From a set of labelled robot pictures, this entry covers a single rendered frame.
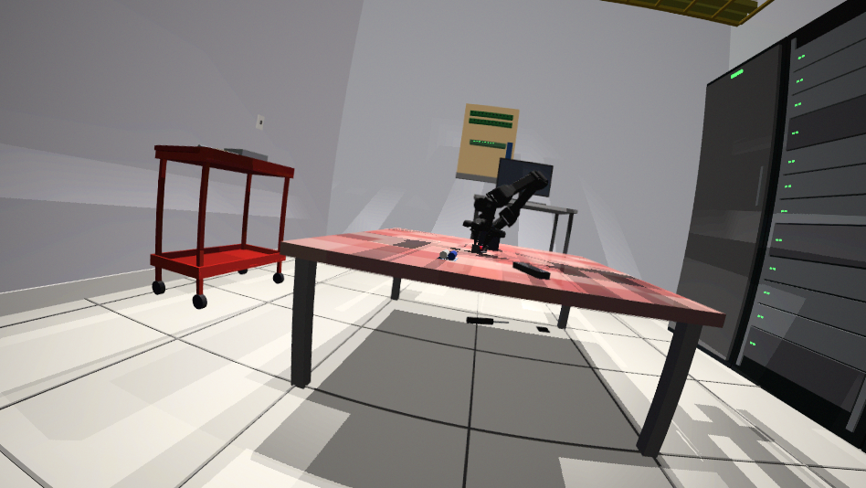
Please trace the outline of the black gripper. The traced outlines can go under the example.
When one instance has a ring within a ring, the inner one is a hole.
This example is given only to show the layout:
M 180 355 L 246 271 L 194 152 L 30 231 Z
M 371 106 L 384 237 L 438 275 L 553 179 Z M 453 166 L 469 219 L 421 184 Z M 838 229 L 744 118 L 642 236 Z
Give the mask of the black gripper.
M 492 228 L 492 225 L 491 225 L 491 224 L 492 224 L 492 221 L 495 219 L 495 216 L 494 216 L 493 214 L 489 214 L 489 213 L 486 213 L 486 212 L 481 212 L 481 215 L 482 215 L 483 218 L 488 217 L 488 218 L 489 218 L 489 222 L 490 222 L 490 227 L 489 227 L 488 229 L 484 229 L 484 231 L 487 231 L 487 232 L 488 232 L 488 234 L 486 234 L 486 239 L 485 239 L 484 244 L 483 244 L 483 247 L 482 247 L 482 249 L 485 249 L 486 246 L 488 245 L 489 241 L 490 241 L 492 238 L 496 238 L 496 237 L 497 237 L 497 238 L 505 238 L 506 233 L 505 233 L 505 231 L 500 230 L 500 229 L 491 229 L 491 228 Z M 471 220 L 465 220 L 465 221 L 463 222 L 463 226 L 464 226 L 464 227 L 467 227 L 467 228 L 471 227 L 470 230 L 471 230 L 472 233 L 473 233 L 474 244 L 477 245 L 478 240 L 479 240 L 479 237 L 480 237 L 480 234 L 481 234 L 481 231 L 478 231 L 477 229 L 473 229 L 473 228 L 472 228 L 472 223 L 473 223 L 473 221 L 471 221 Z

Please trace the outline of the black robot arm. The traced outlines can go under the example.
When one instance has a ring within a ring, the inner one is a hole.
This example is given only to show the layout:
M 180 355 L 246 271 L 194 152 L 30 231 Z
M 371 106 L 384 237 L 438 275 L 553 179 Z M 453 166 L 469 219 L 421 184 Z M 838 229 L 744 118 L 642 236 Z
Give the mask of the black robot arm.
M 487 193 L 487 197 L 476 199 L 474 202 L 474 207 L 477 211 L 495 215 L 495 211 L 497 208 L 502 208 L 508 205 L 512 199 L 512 196 L 520 193 L 526 188 L 522 192 L 522 194 L 519 195 L 517 200 L 511 206 L 506 207 L 501 213 L 499 213 L 500 217 L 498 217 L 492 222 L 492 225 L 496 229 L 502 229 L 506 225 L 510 227 L 520 216 L 522 206 L 531 199 L 531 196 L 537 190 L 544 189 L 547 185 L 548 179 L 544 175 L 542 175 L 540 171 L 536 172 L 533 170 L 527 176 L 517 180 L 513 184 L 509 186 L 498 186 L 489 193 Z M 478 218 L 473 220 L 473 229 L 483 231 L 484 229 L 488 229 L 489 227 L 490 222 L 488 217 L 483 218 L 482 215 L 479 215 Z

